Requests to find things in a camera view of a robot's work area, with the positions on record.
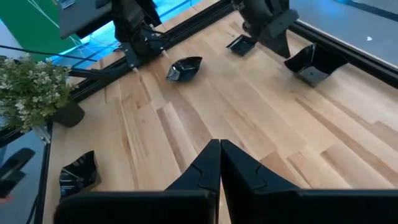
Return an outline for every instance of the cable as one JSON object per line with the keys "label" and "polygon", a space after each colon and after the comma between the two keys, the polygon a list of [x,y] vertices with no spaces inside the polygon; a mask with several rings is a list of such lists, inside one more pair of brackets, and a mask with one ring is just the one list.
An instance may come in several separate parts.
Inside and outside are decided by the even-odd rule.
{"label": "cable", "polygon": [[[33,5],[43,16],[45,16],[56,28],[60,28],[59,27],[59,25],[56,23],[56,22],[54,22],[44,11],[43,11],[43,9],[35,2],[35,0],[27,0],[27,2],[29,2],[31,5]],[[83,52],[81,52],[81,50],[78,48],[79,47],[79,44],[80,44],[80,42],[79,41],[77,41],[77,40],[75,40],[73,37],[69,37],[72,41],[73,41],[73,43],[75,44],[75,46],[77,47],[77,49],[80,51],[80,54],[81,54],[81,56],[82,57],[84,57],[84,55],[83,55]]]}
{"label": "cable", "polygon": [[150,28],[147,28],[147,27],[142,27],[142,29],[144,29],[144,30],[146,30],[146,31],[148,31],[148,32],[153,32],[153,33],[155,33],[155,34],[160,34],[160,35],[167,35],[166,33],[164,33],[164,32],[161,32],[161,31],[157,31],[157,30],[153,30],[153,29],[150,29]]}
{"label": "cable", "polygon": [[80,50],[80,44],[81,44],[81,43],[79,43],[79,41],[77,41],[77,40],[75,40],[75,39],[73,39],[73,38],[72,38],[72,42],[73,42],[73,43],[75,44],[75,46],[76,46],[75,49],[79,50],[80,55],[81,55],[82,57],[84,57],[85,55],[84,55],[83,52]]}
{"label": "cable", "polygon": [[147,42],[163,42],[163,41],[164,41],[164,42],[169,42],[170,40],[162,39],[162,38],[147,40]]}
{"label": "cable", "polygon": [[18,51],[32,53],[32,54],[54,55],[54,56],[59,56],[59,57],[74,58],[74,59],[79,59],[79,60],[89,60],[89,61],[92,61],[92,62],[96,62],[96,60],[88,59],[88,58],[74,57],[74,56],[68,56],[68,55],[60,55],[60,54],[54,54],[54,53],[37,52],[37,51],[34,51],[34,50],[25,50],[25,49],[20,49],[20,48],[17,48],[17,47],[9,47],[9,46],[4,46],[4,45],[0,45],[0,48],[10,49],[10,50],[18,50]]}
{"label": "cable", "polygon": [[26,224],[30,224],[30,221],[32,221],[33,213],[36,210],[36,205],[37,205],[37,195],[33,202],[32,208],[30,209],[29,217],[27,218]]}
{"label": "cable", "polygon": [[151,21],[154,23],[154,25],[155,24],[157,24],[157,22],[156,22],[156,20],[151,16],[151,15],[149,15],[145,10],[141,10],[149,19],[151,19]]}
{"label": "cable", "polygon": [[101,43],[101,44],[106,44],[106,45],[113,45],[113,44],[118,44],[119,43],[118,41],[115,41],[113,43],[102,42],[102,41],[92,37],[92,34],[90,34],[90,39],[94,40],[95,42],[98,42],[98,43]]}

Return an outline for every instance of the green plant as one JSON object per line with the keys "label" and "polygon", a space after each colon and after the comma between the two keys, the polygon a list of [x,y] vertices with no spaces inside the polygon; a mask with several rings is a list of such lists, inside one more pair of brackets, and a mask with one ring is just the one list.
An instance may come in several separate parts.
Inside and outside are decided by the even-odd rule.
{"label": "green plant", "polygon": [[27,132],[43,126],[69,101],[68,67],[51,61],[34,63],[29,56],[0,58],[0,116],[3,126]]}

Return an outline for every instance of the black aluminum frame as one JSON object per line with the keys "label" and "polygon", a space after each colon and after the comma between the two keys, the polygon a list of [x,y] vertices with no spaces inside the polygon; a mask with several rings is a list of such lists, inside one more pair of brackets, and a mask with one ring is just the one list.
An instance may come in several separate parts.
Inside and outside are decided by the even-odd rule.
{"label": "black aluminum frame", "polygon": [[[168,30],[166,35],[170,40],[165,43],[164,49],[170,49],[174,45],[184,41],[193,34],[201,31],[212,23],[218,21],[229,13],[233,12],[233,6],[230,0],[221,0],[214,3],[207,9],[199,12],[195,16],[187,19],[181,24]],[[390,65],[380,62],[378,59],[371,57],[361,51],[358,51],[339,40],[333,39],[318,30],[306,26],[304,23],[297,21],[294,25],[289,28],[292,32],[308,39],[311,42],[318,43],[330,50],[333,50],[343,56],[345,56],[349,63],[354,66],[363,69],[369,74],[376,78],[386,82],[387,84],[398,88],[398,70]],[[78,84],[79,88],[72,91],[72,100],[81,102],[92,94],[99,90],[102,90],[113,81],[121,78],[125,74],[131,71],[130,66],[127,64],[125,58],[121,58],[111,65],[107,66],[103,70],[96,70],[94,73],[88,70],[74,70],[76,72],[74,76],[87,77],[91,75],[92,78],[87,78]],[[48,131],[52,132],[52,123],[49,122],[47,125]],[[3,129],[0,131],[0,148],[14,141],[15,139],[22,136],[16,129]],[[39,192],[37,196],[37,207],[35,211],[34,223],[42,223],[44,202],[45,202],[45,191],[47,186],[47,173],[49,168],[50,159],[50,147],[48,144],[44,148],[43,164],[39,182]]]}

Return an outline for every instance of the black folded paper bowl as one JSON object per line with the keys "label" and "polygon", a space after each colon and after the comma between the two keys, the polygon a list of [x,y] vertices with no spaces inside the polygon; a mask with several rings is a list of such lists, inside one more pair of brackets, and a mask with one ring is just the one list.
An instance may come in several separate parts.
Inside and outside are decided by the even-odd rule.
{"label": "black folded paper bowl", "polygon": [[189,82],[198,73],[202,57],[187,57],[172,64],[166,80],[175,82]]}
{"label": "black folded paper bowl", "polygon": [[97,167],[94,151],[85,153],[71,164],[63,167],[59,179],[60,200],[98,185],[101,178]]}
{"label": "black folded paper bowl", "polygon": [[309,45],[285,61],[286,67],[310,86],[315,86],[325,80],[346,63],[348,61],[343,56],[319,44]]}
{"label": "black folded paper bowl", "polygon": [[244,56],[246,55],[257,43],[256,40],[254,40],[251,37],[248,37],[246,35],[240,35],[238,38],[236,38],[232,43],[228,44],[226,46],[228,49],[231,49],[232,52],[234,52],[237,55]]}

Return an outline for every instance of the green wall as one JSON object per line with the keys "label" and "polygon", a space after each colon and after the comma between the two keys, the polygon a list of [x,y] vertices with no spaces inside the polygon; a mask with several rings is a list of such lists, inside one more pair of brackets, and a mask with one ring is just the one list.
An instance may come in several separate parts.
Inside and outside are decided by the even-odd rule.
{"label": "green wall", "polygon": [[[35,1],[58,24],[58,9],[53,1]],[[23,49],[60,53],[75,46],[69,38],[61,40],[59,29],[27,0],[0,1],[0,18]],[[48,57],[38,54],[32,54],[32,56],[35,60]]]}

